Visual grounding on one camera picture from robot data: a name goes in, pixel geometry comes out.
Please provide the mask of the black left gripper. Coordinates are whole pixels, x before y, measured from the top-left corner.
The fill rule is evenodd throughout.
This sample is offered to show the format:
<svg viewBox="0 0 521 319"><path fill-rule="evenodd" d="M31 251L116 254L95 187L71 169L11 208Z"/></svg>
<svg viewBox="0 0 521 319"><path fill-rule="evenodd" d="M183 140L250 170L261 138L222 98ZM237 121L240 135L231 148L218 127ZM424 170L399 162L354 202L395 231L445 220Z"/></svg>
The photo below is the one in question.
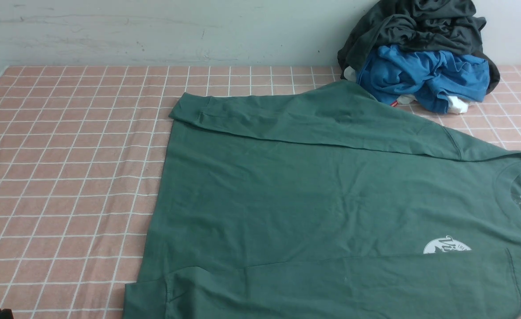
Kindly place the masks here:
<svg viewBox="0 0 521 319"><path fill-rule="evenodd" d="M14 319L11 309L0 309L0 319Z"/></svg>

